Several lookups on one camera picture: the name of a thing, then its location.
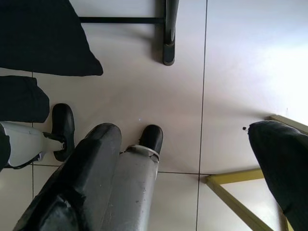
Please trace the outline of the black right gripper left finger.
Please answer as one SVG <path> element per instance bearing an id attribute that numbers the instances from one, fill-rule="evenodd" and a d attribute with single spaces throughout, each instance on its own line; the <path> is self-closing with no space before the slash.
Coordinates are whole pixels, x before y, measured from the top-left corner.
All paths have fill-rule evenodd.
<path id="1" fill-rule="evenodd" d="M 121 131 L 112 123 L 92 129 L 50 176 L 14 230 L 101 230 L 121 141 Z"/>

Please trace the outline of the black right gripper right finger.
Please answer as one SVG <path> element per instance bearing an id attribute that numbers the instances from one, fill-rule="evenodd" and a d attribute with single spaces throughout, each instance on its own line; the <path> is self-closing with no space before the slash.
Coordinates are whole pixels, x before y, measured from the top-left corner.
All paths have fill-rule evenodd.
<path id="1" fill-rule="evenodd" d="M 308 229 L 308 137 L 276 121 L 248 128 L 267 186 L 295 231 Z"/>

